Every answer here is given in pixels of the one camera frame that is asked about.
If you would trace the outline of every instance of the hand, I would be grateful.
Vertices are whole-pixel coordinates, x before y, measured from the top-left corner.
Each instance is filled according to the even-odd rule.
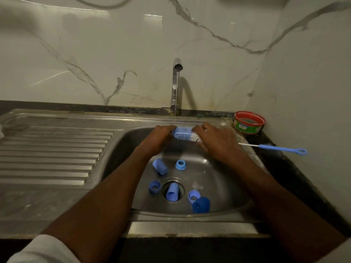
[[[236,155],[245,155],[234,136],[231,128],[217,128],[209,123],[204,123],[193,128],[202,140],[198,143],[213,158],[229,165]]]
[[[176,128],[177,127],[175,125],[157,125],[136,149],[150,158],[159,154],[173,138],[170,133]]]

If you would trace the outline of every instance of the drain hole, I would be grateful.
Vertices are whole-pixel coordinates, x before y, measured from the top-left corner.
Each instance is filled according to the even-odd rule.
[[[163,187],[162,187],[162,195],[163,195],[164,198],[166,198],[167,191],[168,191],[168,189],[169,189],[169,186],[170,186],[172,183],[177,183],[178,186],[179,186],[178,200],[177,200],[177,201],[179,201],[179,200],[181,200],[182,197],[184,196],[185,189],[184,189],[184,186],[183,186],[181,183],[179,183],[178,181],[169,181],[169,182],[165,183],[165,184],[163,185]]]

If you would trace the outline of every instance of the blue cap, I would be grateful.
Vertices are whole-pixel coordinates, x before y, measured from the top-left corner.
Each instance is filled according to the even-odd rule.
[[[182,159],[178,160],[175,165],[178,170],[184,170],[186,168],[186,163]]]
[[[156,159],[153,163],[152,166],[156,169],[156,171],[160,175],[165,175],[168,172],[167,166],[162,162],[161,159]]]
[[[149,184],[149,190],[153,194],[157,194],[161,189],[161,183],[159,181],[152,181]]]
[[[171,183],[167,190],[166,199],[169,201],[177,201],[179,193],[179,185],[177,183]]]
[[[199,199],[201,197],[201,195],[200,195],[199,191],[191,190],[188,194],[188,199],[189,199],[191,204],[195,202],[195,200],[191,199],[192,197],[196,197],[197,199]]]
[[[195,213],[208,213],[210,211],[211,202],[206,197],[200,197],[193,203],[193,211]]]

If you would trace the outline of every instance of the faucet spout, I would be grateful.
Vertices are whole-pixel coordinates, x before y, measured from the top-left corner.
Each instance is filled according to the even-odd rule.
[[[177,107],[177,92],[178,92],[178,78],[179,72],[183,70],[182,61],[179,58],[175,58],[173,61],[173,76],[172,76],[172,95],[171,95],[171,111],[176,113]]]

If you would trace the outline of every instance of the blue brush handle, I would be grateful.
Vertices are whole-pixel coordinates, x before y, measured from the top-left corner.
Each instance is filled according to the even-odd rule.
[[[273,150],[280,150],[280,151],[288,151],[288,152],[295,152],[299,155],[306,155],[307,150],[305,149],[289,149],[289,148],[281,148],[279,146],[268,146],[268,145],[259,145],[261,149],[273,149]]]

